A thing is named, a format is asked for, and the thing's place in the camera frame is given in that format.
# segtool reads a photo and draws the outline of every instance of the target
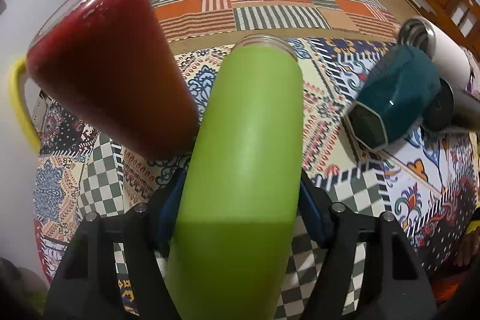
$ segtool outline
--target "yellow handle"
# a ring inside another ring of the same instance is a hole
[[[18,80],[21,74],[25,72],[25,57],[18,59],[10,70],[8,80],[8,91],[10,94],[10,102],[17,117],[20,128],[25,134],[28,143],[36,153],[40,152],[40,138],[35,130],[28,110],[23,105],[22,98],[20,97],[20,90],[18,88]]]

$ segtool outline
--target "paisley pattern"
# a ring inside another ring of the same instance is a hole
[[[197,53],[204,53],[204,56],[208,55],[208,51],[197,51]],[[208,67],[208,65],[204,65],[200,72],[187,82],[190,93],[197,103],[200,120],[203,118],[203,113],[207,107],[208,97],[210,96],[210,91],[212,90],[213,82],[216,77],[217,71]]]
[[[421,228],[410,237],[412,246],[431,274],[457,251],[457,244],[477,206],[477,180],[471,165],[465,165],[449,190],[424,217]]]
[[[60,186],[64,167],[53,167],[51,161],[46,161],[44,166],[37,171],[33,204],[35,213],[52,221],[59,221],[59,205],[65,197],[65,192]]]
[[[92,151],[98,131],[53,100],[43,121],[40,155],[77,155]]]
[[[418,193],[418,184],[402,192],[402,196],[395,201],[395,214],[399,215],[398,222],[402,227],[409,223],[416,223],[422,216],[422,195]]]

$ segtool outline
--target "red juice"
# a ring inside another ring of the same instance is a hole
[[[149,0],[68,0],[26,66],[48,95],[146,159],[193,147],[197,107]]]

